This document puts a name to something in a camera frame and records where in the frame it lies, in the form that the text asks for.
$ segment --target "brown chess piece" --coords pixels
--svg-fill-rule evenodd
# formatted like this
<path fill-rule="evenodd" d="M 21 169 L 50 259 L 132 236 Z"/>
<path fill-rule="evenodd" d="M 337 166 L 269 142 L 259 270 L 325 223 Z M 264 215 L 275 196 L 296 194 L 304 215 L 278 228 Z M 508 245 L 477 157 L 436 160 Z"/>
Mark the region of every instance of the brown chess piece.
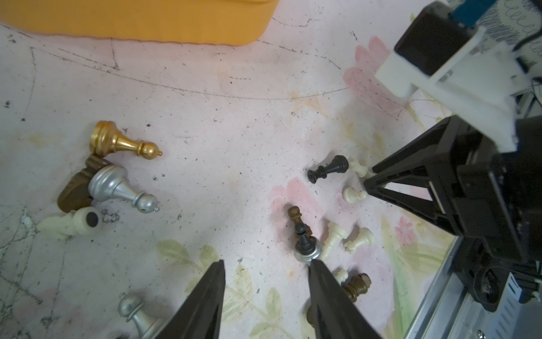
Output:
<path fill-rule="evenodd" d="M 366 273 L 360 273 L 353 276 L 349 283 L 341 285 L 344 292 L 351 302 L 355 303 L 360 295 L 364 295 L 371 287 L 371 278 Z M 307 309 L 307 322 L 314 327 L 314 319 L 312 314 L 312 305 Z"/>
<path fill-rule="evenodd" d="M 288 208 L 288 216 L 290 217 L 290 220 L 294 222 L 294 225 L 297 223 L 302 223 L 305 225 L 305 230 L 307 232 L 307 236 L 312 236 L 312 230 L 309 227 L 309 225 L 305 224 L 303 220 L 301 219 L 301 212 L 299 212 L 299 207 L 294 206 Z"/>
<path fill-rule="evenodd" d="M 348 298 L 355 303 L 360 295 L 367 293 L 371 287 L 371 278 L 366 273 L 360 273 L 357 276 L 353 276 L 350 282 L 343 285 L 343 290 L 346 292 Z"/>
<path fill-rule="evenodd" d="M 112 163 L 95 154 L 91 154 L 85 160 L 85 165 L 87 167 L 72 177 L 56 200 L 59 208 L 65 213 L 91 205 L 92 197 L 88 192 L 88 184 L 99 170 L 105 166 L 112 165 Z"/>

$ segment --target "white chess piece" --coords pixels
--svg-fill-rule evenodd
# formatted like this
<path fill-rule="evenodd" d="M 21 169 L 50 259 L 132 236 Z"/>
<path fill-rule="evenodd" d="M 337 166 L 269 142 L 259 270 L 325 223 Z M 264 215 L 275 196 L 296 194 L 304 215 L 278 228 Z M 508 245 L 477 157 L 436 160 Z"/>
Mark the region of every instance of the white chess piece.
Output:
<path fill-rule="evenodd" d="M 50 216 L 40 222 L 39 231 L 59 240 L 67 240 L 73 235 L 96 233 L 102 226 L 102 216 L 94 207 L 83 207 L 64 216 Z"/>
<path fill-rule="evenodd" d="M 356 172 L 360 178 L 364 178 L 367 175 L 367 172 L 369 168 L 367 166 L 363 166 L 359 163 L 359 161 L 352 161 L 349 163 L 349 168 Z"/>
<path fill-rule="evenodd" d="M 319 258 L 320 260 L 325 260 L 328 257 L 331 252 L 331 248 L 335 246 L 336 243 L 342 239 L 348 238 L 348 232 L 333 221 L 330 221 L 327 224 L 327 230 L 329 232 L 329 236 L 324 241 L 322 246 L 322 253 L 320 254 Z"/>
<path fill-rule="evenodd" d="M 348 272 L 341 268 L 339 271 L 337 271 L 337 273 L 333 275 L 333 277 L 335 277 L 335 280 L 340 285 L 348 279 Z"/>
<path fill-rule="evenodd" d="M 358 200 L 365 200 L 367 198 L 367 191 L 356 191 L 353 187 L 347 187 L 343 191 L 343 199 L 347 203 L 355 203 Z"/>
<path fill-rule="evenodd" d="M 375 235 L 372 234 L 371 230 L 367 227 L 363 227 L 359 229 L 358 237 L 356 239 L 344 243 L 344 249 L 349 254 L 354 254 L 359 246 L 371 246 L 375 244 L 375 241 Z"/>

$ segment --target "chess piece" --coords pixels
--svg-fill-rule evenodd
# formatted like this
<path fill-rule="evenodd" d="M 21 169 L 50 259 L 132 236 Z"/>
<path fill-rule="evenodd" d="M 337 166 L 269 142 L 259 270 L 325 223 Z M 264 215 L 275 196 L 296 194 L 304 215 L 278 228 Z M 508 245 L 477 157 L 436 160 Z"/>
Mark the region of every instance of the chess piece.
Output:
<path fill-rule="evenodd" d="M 91 135 L 90 148 L 91 153 L 101 157 L 117 151 L 132 151 L 148 160 L 162 155 L 155 143 L 136 143 L 126 138 L 112 121 L 99 121 L 96 124 Z"/>
<path fill-rule="evenodd" d="M 105 166 L 112 165 L 112 163 L 100 156 L 91 154 L 85 160 L 85 165 L 87 167 L 72 177 L 56 200 L 60 210 L 65 213 L 91 205 L 92 197 L 88 192 L 88 184 L 99 170 Z"/>
<path fill-rule="evenodd" d="M 142 310 L 143 306 L 145 306 L 145 303 L 138 295 L 122 293 L 117 310 L 121 317 L 126 318 L 126 322 L 134 320 L 140 339 L 151 339 L 160 332 L 165 321 L 162 318 L 148 315 Z"/>
<path fill-rule="evenodd" d="M 329 173 L 344 173 L 347 169 L 348 160 L 342 155 L 337 155 L 328 166 L 318 166 L 316 171 L 309 170 L 307 176 L 310 182 L 316 183 L 318 178 L 325 179 Z"/>
<path fill-rule="evenodd" d="M 356 191 L 353 187 L 347 187 L 343 191 L 343 199 L 347 203 L 355 203 L 358 200 L 367 199 L 367 191 Z"/>
<path fill-rule="evenodd" d="M 312 230 L 311 230 L 310 226 L 305 224 L 303 222 L 303 220 L 301 219 L 302 214 L 301 214 L 301 212 L 299 212 L 299 207 L 294 206 L 294 207 L 288 208 L 288 216 L 290 217 L 290 220 L 292 220 L 294 222 L 294 225 L 296 223 L 304 224 L 305 225 L 305 231 L 307 232 L 307 235 L 308 236 L 312 235 Z"/>
<path fill-rule="evenodd" d="M 358 274 L 353 276 L 348 284 L 343 284 L 343 282 L 348 279 L 348 272 L 345 270 L 339 270 L 333 275 L 335 280 L 341 285 L 345 291 L 348 299 L 351 302 L 355 303 L 358 300 L 358 297 L 362 294 L 367 293 L 369 287 L 371 286 L 371 278 L 365 273 Z M 314 327 L 314 319 L 312 313 L 312 305 L 307 309 L 307 322 Z"/>
<path fill-rule="evenodd" d="M 347 241 L 344 243 L 344 248 L 349 254 L 354 254 L 359 246 L 367 245 L 371 246 L 375 244 L 375 235 L 367 227 L 359 229 L 359 233 L 356 239 Z"/>
<path fill-rule="evenodd" d="M 342 284 L 343 282 L 345 282 L 348 279 L 348 272 L 341 268 L 339 271 L 337 271 L 333 275 L 333 277 L 335 278 L 337 283 L 339 283 L 339 285 L 340 285 L 340 284 Z"/>
<path fill-rule="evenodd" d="M 109 199 L 125 199 L 132 202 L 142 213 L 158 212 L 158 200 L 152 194 L 145 191 L 137 192 L 128 182 L 128 171 L 117 165 L 102 168 L 88 184 L 88 191 L 97 201 Z"/>
<path fill-rule="evenodd" d="M 64 216 L 43 219 L 36 228 L 58 240 L 67 240 L 74 235 L 89 235 L 101 229 L 101 214 L 94 207 L 83 207 Z"/>
<path fill-rule="evenodd" d="M 324 241 L 324 244 L 322 246 L 322 254 L 320 255 L 320 260 L 326 260 L 331 253 L 331 249 L 333 248 L 333 246 L 335 246 L 342 239 L 348 238 L 348 232 L 333 221 L 330 221 L 327 224 L 327 230 L 329 232 L 329 236 Z"/>
<path fill-rule="evenodd" d="M 346 295 L 353 303 L 358 300 L 360 295 L 366 294 L 369 287 L 371 287 L 371 278 L 365 273 L 353 276 L 349 283 L 343 285 Z"/>
<path fill-rule="evenodd" d="M 362 179 L 365 178 L 367 172 L 369 171 L 369 168 L 360 164 L 359 161 L 351 161 L 349 168 L 356 172 Z"/>
<path fill-rule="evenodd" d="M 295 236 L 298 239 L 295 244 L 294 256 L 298 261 L 310 265 L 312 260 L 320 257 L 322 244 L 315 237 L 308 235 L 308 226 L 301 220 L 299 207 L 291 207 L 288 210 L 288 215 L 295 223 Z"/>

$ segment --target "black chess piece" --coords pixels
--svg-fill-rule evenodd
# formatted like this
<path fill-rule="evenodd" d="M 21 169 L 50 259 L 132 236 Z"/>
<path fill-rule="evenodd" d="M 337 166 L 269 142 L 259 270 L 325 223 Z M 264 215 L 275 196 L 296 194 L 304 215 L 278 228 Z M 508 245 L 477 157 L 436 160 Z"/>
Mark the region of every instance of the black chess piece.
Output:
<path fill-rule="evenodd" d="M 316 171 L 309 170 L 307 173 L 308 180 L 316 183 L 318 178 L 325 179 L 329 173 L 344 173 L 348 169 L 348 160 L 342 155 L 337 155 L 328 166 L 319 166 Z"/>

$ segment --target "wooden chess piece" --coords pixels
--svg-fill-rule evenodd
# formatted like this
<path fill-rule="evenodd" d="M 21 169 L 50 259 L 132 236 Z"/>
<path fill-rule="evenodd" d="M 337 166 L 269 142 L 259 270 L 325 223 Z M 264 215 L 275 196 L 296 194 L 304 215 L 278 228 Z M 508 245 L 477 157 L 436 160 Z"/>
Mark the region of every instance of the wooden chess piece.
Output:
<path fill-rule="evenodd" d="M 60 210 L 65 213 L 91 205 L 92 197 L 88 192 L 88 184 L 99 170 L 105 166 L 112 165 L 112 163 L 95 154 L 91 154 L 85 160 L 85 165 L 85 168 L 72 177 L 56 200 Z"/>
<path fill-rule="evenodd" d="M 316 183 L 318 178 L 325 179 L 329 173 L 344 173 L 348 169 L 348 160 L 345 156 L 337 155 L 329 163 L 328 166 L 318 166 L 316 171 L 309 170 L 307 172 L 308 180 L 312 183 Z"/>

